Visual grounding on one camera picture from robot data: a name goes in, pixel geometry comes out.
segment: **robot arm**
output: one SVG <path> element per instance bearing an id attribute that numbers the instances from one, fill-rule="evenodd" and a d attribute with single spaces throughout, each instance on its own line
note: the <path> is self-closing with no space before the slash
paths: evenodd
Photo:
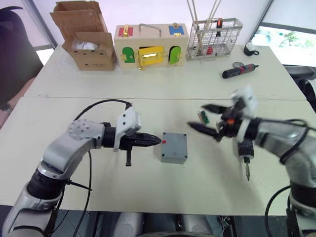
<path id="1" fill-rule="evenodd" d="M 161 142 L 147 133 L 136 133 L 141 128 L 139 114 L 133 107 L 118 118 L 118 127 L 86 119 L 72 122 L 66 133 L 45 150 L 30 182 L 26 184 L 8 214 L 3 236 L 44 236 L 47 225 L 61 198 L 62 191 L 84 154 L 101 147 L 127 151 L 126 166 L 131 166 L 133 146 L 148 147 Z"/>
<path id="2" fill-rule="evenodd" d="M 244 139 L 254 141 L 257 146 L 279 157 L 290 178 L 289 198 L 300 228 L 296 233 L 302 230 L 316 232 L 316 138 L 308 135 L 308 127 L 293 124 L 291 120 L 252 117 L 249 113 L 253 105 L 251 100 L 253 96 L 249 96 L 247 91 L 238 91 L 232 98 L 231 107 L 203 106 L 212 113 L 222 114 L 217 129 L 197 122 L 190 122 L 189 125 L 218 142 L 224 136 L 235 137 L 238 142 Z"/>

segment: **yellow door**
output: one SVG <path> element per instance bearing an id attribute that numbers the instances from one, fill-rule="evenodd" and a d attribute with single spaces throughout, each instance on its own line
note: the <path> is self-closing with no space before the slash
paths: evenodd
<path id="1" fill-rule="evenodd" d="M 147 66 L 163 62 L 163 46 L 139 49 L 139 66 Z"/>

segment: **gold latch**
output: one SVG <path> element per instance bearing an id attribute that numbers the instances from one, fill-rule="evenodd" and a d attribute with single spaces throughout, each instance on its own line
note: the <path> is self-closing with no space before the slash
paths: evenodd
<path id="1" fill-rule="evenodd" d="M 123 35 L 122 35 L 123 37 L 128 37 L 129 35 L 128 35 L 128 25 L 125 25 L 124 26 L 124 29 L 123 29 Z"/>

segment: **screwdriver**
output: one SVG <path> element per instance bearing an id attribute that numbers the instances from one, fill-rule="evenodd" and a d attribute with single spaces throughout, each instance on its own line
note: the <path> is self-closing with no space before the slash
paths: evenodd
<path id="1" fill-rule="evenodd" d="M 243 142 L 238 142 L 238 155 L 239 158 L 243 159 L 246 168 L 246 177 L 249 181 L 250 179 L 250 160 L 253 159 L 254 151 L 253 151 L 253 142 L 251 140 L 245 139 Z"/>
<path id="2" fill-rule="evenodd" d="M 250 73 L 250 72 L 254 71 L 258 66 L 259 65 L 255 65 L 255 64 L 251 63 L 251 64 L 247 64 L 244 66 L 240 66 L 238 68 L 228 69 L 228 70 L 225 70 L 223 72 L 222 77 L 224 79 L 227 79 L 227 78 L 239 76 L 241 74 Z"/>

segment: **cardboard box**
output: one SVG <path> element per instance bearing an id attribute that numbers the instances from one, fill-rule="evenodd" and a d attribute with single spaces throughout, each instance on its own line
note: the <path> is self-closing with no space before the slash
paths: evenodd
<path id="1" fill-rule="evenodd" d="M 92 42 L 99 45 L 97 50 L 72 49 L 75 40 Z M 76 32 L 76 39 L 67 40 L 63 48 L 74 58 L 80 70 L 113 71 L 116 56 L 112 35 L 106 32 Z"/>
<path id="2" fill-rule="evenodd" d="M 57 2 L 51 16 L 59 27 L 65 43 L 63 48 L 74 58 L 80 70 L 113 71 L 115 51 L 96 1 Z M 99 45 L 97 50 L 72 49 L 73 42 L 81 40 Z"/>
<path id="3" fill-rule="evenodd" d="M 64 40 L 73 39 L 79 31 L 108 32 L 96 1 L 60 1 L 50 15 Z"/>

